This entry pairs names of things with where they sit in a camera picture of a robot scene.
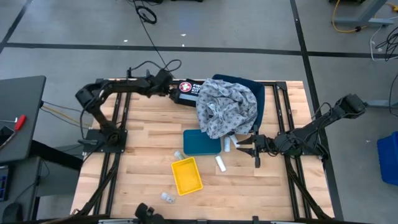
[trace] black first aid kit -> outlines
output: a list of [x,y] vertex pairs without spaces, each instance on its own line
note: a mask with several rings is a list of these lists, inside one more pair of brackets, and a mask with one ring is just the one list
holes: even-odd
[[180,80],[177,84],[177,88],[172,90],[170,99],[172,99],[174,103],[196,107],[200,87],[201,84],[195,80]]

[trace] blue bin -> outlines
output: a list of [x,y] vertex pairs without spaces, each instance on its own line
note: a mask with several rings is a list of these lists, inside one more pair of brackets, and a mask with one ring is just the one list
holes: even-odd
[[398,131],[377,141],[381,177],[385,183],[398,185]]

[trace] concrete floor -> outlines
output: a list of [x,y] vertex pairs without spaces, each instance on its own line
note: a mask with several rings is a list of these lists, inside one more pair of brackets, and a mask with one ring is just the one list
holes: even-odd
[[[334,4],[327,0],[295,2],[309,52],[369,53],[369,38],[378,27],[340,34],[330,24]],[[342,4],[338,15],[358,15],[370,2],[367,0],[361,6]],[[24,3],[24,0],[0,0],[0,40],[6,36]],[[258,80],[301,80],[312,108],[313,96],[310,96],[289,0],[205,0],[203,3],[165,0],[151,8],[159,21],[155,26],[147,24],[146,27],[156,45],[199,47],[196,52],[183,48],[161,52],[165,61],[182,59],[181,69],[174,72],[177,78],[207,78],[222,73]],[[398,15],[385,6],[377,16]],[[375,42],[383,41],[395,27],[380,31]],[[74,108],[79,108],[74,97],[76,91],[96,78],[124,76],[128,67],[145,60],[161,63],[156,52],[133,47],[150,46],[150,42],[134,8],[124,0],[33,0],[8,43],[20,45],[12,47],[2,43],[6,47],[2,51],[0,48],[0,79],[45,75],[43,99]],[[53,45],[26,48],[22,44]],[[82,45],[132,48],[80,49]],[[217,48],[215,51],[246,50],[204,52],[208,47]],[[284,51],[245,53],[250,52],[248,49]],[[320,103],[334,103],[347,93],[357,93],[364,100],[387,99],[391,81],[398,72],[396,60],[388,63],[353,57],[310,57],[309,60]],[[156,72],[148,66],[137,70],[135,75],[142,75],[147,68]],[[326,128],[345,220],[395,223],[398,186],[381,180],[376,142],[396,131],[396,125],[397,118],[387,110],[369,109],[356,120],[337,122]],[[75,144],[79,138],[78,128],[49,114],[39,114],[34,139],[59,147]],[[57,175],[68,175],[75,181],[78,175],[56,166],[51,169],[55,171],[52,170],[54,176],[49,182],[56,182]],[[38,217],[68,215],[75,184],[60,184],[65,188],[63,195],[42,197]]]

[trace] yellow plastic bin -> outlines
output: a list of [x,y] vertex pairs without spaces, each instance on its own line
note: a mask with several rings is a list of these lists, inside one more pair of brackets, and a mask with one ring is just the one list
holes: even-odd
[[193,157],[173,162],[172,170],[179,195],[186,195],[203,188],[197,163]]

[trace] wooden table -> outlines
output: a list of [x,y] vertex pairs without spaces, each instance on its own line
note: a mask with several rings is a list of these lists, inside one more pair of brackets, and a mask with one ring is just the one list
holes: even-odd
[[[295,127],[311,121],[302,82],[287,82]],[[111,119],[116,95],[109,96],[101,109]],[[285,111],[282,93],[282,110]],[[285,128],[289,129],[286,114]],[[144,202],[167,219],[207,220],[293,220],[287,174],[282,156],[261,154],[261,168],[254,168],[254,159],[235,150],[222,152],[226,172],[220,172],[214,156],[195,156],[203,182],[203,189],[178,196],[171,170],[176,161],[174,152],[183,152],[182,133],[199,129],[195,108],[176,105],[167,97],[148,99],[132,95],[127,121],[129,130],[126,151],[121,156],[113,200],[113,218],[132,218],[136,207]],[[272,88],[266,87],[266,106],[260,133],[275,137],[279,131]],[[73,200],[72,210],[81,208],[98,186],[103,153],[87,159]],[[333,216],[322,162],[315,156],[302,156],[303,171],[308,191],[325,213]],[[174,204],[160,198],[162,192],[174,195]],[[101,212],[107,199],[105,190]],[[303,217],[301,196],[297,197]]]

